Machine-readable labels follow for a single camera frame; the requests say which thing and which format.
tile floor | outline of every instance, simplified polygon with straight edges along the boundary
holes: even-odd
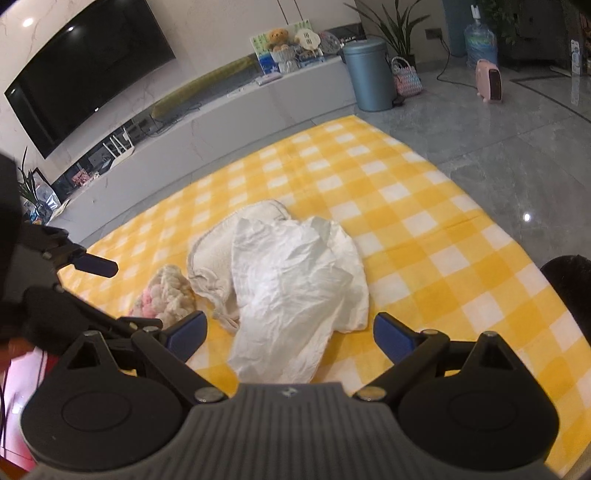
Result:
[[[438,82],[437,73],[422,73],[425,91],[400,108],[367,113],[351,106],[227,155],[146,198],[83,243],[91,245],[161,199],[238,158],[314,124],[355,113],[428,158],[539,266],[558,255],[591,258],[591,125],[509,81],[552,72],[504,70],[504,102],[491,105],[482,103],[473,89]],[[473,84],[473,73],[461,66],[448,69],[444,78]],[[532,80],[527,85],[591,119],[591,78],[577,80],[578,85],[568,77]]]

white towel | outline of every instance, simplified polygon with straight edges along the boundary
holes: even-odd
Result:
[[[229,215],[193,244],[187,259],[191,288],[213,303],[213,318],[230,333],[235,333],[239,325],[231,257],[236,225],[241,218],[272,222],[291,217],[280,202],[263,200]]]
[[[309,382],[334,330],[367,327],[363,264],[336,222],[241,219],[232,278],[240,328],[228,365],[241,382]]]

pink space heater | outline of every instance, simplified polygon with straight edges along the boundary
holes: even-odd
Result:
[[[480,59],[476,64],[476,88],[485,103],[503,100],[501,72],[494,63]]]

potted plant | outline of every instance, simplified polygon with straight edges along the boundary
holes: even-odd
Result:
[[[481,13],[488,26],[495,33],[499,48],[503,45],[513,46],[517,42],[519,27],[519,13],[522,0],[509,2],[508,0],[480,0]]]
[[[367,18],[371,23],[377,25],[384,34],[384,40],[388,42],[388,44],[396,51],[399,56],[404,58],[407,62],[409,62],[410,65],[415,67],[416,62],[414,60],[414,55],[410,52],[410,34],[414,27],[431,16],[423,15],[422,17],[417,17],[414,20],[410,20],[410,14],[413,11],[414,6],[420,1],[422,0],[416,0],[412,5],[406,7],[404,12],[400,14],[400,11],[398,10],[399,0],[395,0],[394,7],[396,8],[396,20],[390,16],[388,10],[386,10],[386,7],[384,4],[382,4],[385,21],[380,18],[379,15],[362,0],[356,0],[356,3],[367,9],[374,16],[374,18],[359,8],[354,7],[353,5],[345,5],[355,10],[362,17]]]
[[[25,200],[31,202],[31,204],[35,207],[39,218],[41,219],[41,223],[45,224],[51,218],[51,208],[49,205],[46,204],[44,201],[39,200],[37,197],[37,191],[35,188],[35,178],[33,176],[33,171],[29,170],[28,174],[25,174],[25,157],[27,156],[27,147],[25,147],[25,153],[22,156],[22,164],[18,167],[19,171],[22,175],[22,181],[18,182],[18,191],[21,194],[21,197]]]

metal screw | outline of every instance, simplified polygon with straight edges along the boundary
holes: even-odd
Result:
[[[224,393],[216,387],[203,387],[195,392],[195,400],[201,403],[215,403],[224,398]]]
[[[369,385],[361,388],[357,393],[357,398],[363,401],[379,401],[386,396],[386,391],[382,387]]]

